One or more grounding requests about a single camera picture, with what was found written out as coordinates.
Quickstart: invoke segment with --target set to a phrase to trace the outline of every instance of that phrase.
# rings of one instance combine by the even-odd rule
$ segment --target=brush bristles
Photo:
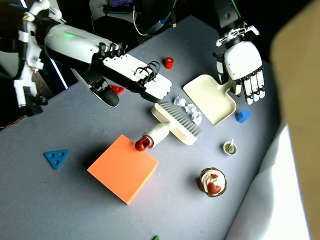
[[[162,102],[159,105],[174,117],[183,127],[185,127],[193,136],[197,137],[201,133],[201,129],[190,119],[185,112],[172,105],[170,102]]]

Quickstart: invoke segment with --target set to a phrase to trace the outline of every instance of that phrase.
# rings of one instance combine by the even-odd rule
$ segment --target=blue cube
[[[240,113],[235,115],[236,120],[241,124],[244,123],[250,117],[251,117],[251,114],[248,110],[243,110]]]

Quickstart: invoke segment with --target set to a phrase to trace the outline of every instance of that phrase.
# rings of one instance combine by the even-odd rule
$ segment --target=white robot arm
[[[240,96],[243,87],[246,102],[251,105],[265,97],[263,64],[255,45],[250,41],[245,41],[243,37],[249,31],[255,35],[260,33],[254,26],[248,26],[245,22],[242,23],[242,26],[235,25],[238,16],[230,14],[234,11],[233,6],[221,7],[220,5],[218,14],[219,11],[224,17],[231,16],[229,22],[226,22],[226,18],[220,19],[221,28],[229,26],[229,30],[215,43],[217,47],[225,43],[227,50],[220,55],[213,54],[217,58],[216,67],[220,83],[232,81],[231,92],[237,96]]]
[[[159,63],[146,64],[126,54],[123,43],[65,25],[60,10],[51,8],[48,0],[36,0],[22,22],[19,42],[23,51],[19,56],[23,61],[13,82],[18,106],[28,116],[41,113],[40,105],[46,104],[32,81],[32,74],[43,68],[39,58],[42,50],[49,58],[72,68],[76,78],[110,107],[116,107],[119,98],[106,78],[154,103],[171,90],[172,83],[158,74]]]

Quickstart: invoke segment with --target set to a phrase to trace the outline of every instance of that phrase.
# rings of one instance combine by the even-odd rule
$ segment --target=gray table
[[[173,83],[166,98],[190,100],[182,87],[201,74],[217,79],[218,33],[194,17],[148,40],[130,54],[144,62],[175,60],[160,73]],[[203,133],[193,146],[172,134],[148,152],[159,165],[127,206],[87,172],[120,134],[136,141],[156,124],[153,104],[125,91],[120,105],[106,107],[79,83],[50,100],[44,113],[0,132],[1,240],[222,240],[278,129],[280,118],[271,67],[264,63],[266,97],[248,109],[245,123],[232,115],[214,127],[204,118]],[[224,155],[221,144],[234,138],[238,154]],[[68,149],[59,170],[43,153]],[[209,198],[196,178],[204,168],[221,169],[227,191]]]

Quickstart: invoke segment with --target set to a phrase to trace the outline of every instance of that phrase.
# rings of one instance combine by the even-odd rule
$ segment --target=orange block
[[[157,165],[155,158],[137,151],[135,144],[121,135],[88,168],[88,172],[129,205]]]

